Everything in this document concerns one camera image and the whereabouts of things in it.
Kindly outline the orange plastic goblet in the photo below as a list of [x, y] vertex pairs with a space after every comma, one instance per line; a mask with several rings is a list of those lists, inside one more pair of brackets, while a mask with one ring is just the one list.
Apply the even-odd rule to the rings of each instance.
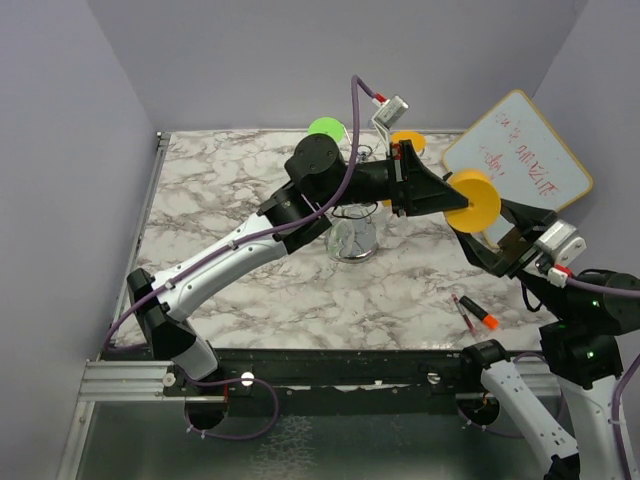
[[447, 223], [468, 234], [485, 231], [500, 216], [502, 202], [490, 178], [479, 170], [465, 169], [454, 173], [448, 184], [468, 200], [468, 206], [446, 212]]
[[424, 165], [415, 147], [426, 146], [423, 135], [413, 131], [391, 135], [386, 157], [389, 198], [385, 204], [394, 211], [406, 211], [413, 191], [424, 177]]

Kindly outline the green plastic wine glass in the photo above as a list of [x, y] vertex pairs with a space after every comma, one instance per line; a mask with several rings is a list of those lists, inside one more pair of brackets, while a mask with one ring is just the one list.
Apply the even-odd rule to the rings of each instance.
[[309, 125], [307, 134], [324, 134], [329, 136], [334, 142], [340, 143], [345, 136], [345, 127], [339, 120], [324, 116], [315, 119]]

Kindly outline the clear wine glass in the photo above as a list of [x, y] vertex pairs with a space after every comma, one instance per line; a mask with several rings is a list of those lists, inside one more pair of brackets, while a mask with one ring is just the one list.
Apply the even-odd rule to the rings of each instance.
[[388, 249], [397, 248], [411, 236], [413, 228], [411, 219], [389, 213], [382, 224], [381, 245]]

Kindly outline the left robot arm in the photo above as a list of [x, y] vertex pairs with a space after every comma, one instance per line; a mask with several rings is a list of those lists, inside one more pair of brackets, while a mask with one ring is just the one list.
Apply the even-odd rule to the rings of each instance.
[[327, 134], [303, 138], [285, 162], [288, 181], [230, 234], [192, 258], [157, 273], [138, 268], [127, 287], [136, 321], [156, 360], [186, 373], [195, 392], [220, 385], [213, 348], [189, 324], [208, 299], [253, 270], [291, 255], [328, 231], [335, 206], [388, 200], [395, 214], [423, 216], [469, 206], [426, 168], [403, 140], [381, 161], [345, 161]]

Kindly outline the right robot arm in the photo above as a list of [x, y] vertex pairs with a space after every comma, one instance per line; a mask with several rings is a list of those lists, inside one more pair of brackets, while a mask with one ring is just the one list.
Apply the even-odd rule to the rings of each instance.
[[571, 417], [567, 432], [521, 378], [496, 340], [465, 348], [459, 378], [492, 394], [533, 450], [546, 479], [636, 479], [639, 467], [624, 418], [622, 393], [637, 371], [625, 368], [618, 337], [639, 328], [639, 280], [611, 270], [575, 275], [586, 249], [576, 227], [556, 212], [505, 200], [512, 229], [492, 251], [461, 230], [465, 257], [496, 277], [518, 279], [554, 317], [541, 327], [541, 352]]

